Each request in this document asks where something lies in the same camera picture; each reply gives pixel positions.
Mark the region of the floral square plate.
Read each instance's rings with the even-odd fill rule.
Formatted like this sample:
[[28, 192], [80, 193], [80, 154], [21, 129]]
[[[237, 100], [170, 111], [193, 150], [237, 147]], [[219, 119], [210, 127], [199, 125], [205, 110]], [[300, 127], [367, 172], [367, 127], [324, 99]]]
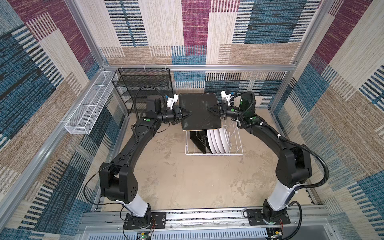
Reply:
[[201, 153], [207, 153], [206, 140], [207, 135], [206, 131], [191, 131], [190, 139], [194, 143], [194, 145], [200, 150]]

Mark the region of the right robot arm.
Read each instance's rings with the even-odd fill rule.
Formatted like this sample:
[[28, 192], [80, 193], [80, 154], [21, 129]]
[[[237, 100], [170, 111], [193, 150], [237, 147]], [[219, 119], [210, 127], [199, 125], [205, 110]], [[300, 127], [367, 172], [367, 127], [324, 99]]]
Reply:
[[312, 176], [311, 157], [303, 150], [304, 145], [283, 141], [282, 136], [255, 112], [256, 99], [251, 92], [240, 94], [238, 107], [227, 102], [209, 106], [208, 111], [231, 118], [239, 129], [260, 139], [278, 157], [276, 166], [277, 183], [272, 194], [264, 201], [261, 216], [267, 225], [275, 224], [287, 214], [290, 200], [299, 186]]

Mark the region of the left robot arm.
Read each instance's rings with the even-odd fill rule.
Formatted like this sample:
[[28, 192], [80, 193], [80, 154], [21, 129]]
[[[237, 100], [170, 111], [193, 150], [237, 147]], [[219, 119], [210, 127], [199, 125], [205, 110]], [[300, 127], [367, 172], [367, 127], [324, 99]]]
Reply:
[[153, 223], [151, 206], [138, 193], [139, 184], [134, 175], [136, 163], [162, 123], [176, 125], [191, 114], [182, 107], [173, 106], [171, 100], [148, 96], [147, 108], [137, 115], [137, 122], [131, 126], [133, 135], [125, 147], [109, 164], [100, 166], [101, 195], [129, 211], [126, 223], [143, 229]]

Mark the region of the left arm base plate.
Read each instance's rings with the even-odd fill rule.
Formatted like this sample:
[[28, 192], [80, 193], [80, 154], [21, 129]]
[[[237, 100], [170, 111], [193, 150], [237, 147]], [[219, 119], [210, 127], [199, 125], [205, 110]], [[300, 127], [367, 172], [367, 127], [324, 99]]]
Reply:
[[123, 229], [124, 230], [149, 230], [151, 228], [164, 229], [166, 226], [167, 213], [166, 212], [152, 212], [145, 214], [144, 217], [139, 218], [127, 214], [125, 217]]

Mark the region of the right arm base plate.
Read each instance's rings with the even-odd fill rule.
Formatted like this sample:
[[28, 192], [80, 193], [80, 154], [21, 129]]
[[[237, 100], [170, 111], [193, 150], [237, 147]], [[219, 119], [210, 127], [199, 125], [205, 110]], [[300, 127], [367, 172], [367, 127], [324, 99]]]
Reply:
[[250, 226], [289, 225], [291, 223], [287, 208], [280, 211], [272, 211], [268, 208], [247, 209], [244, 211], [244, 216], [248, 219]]

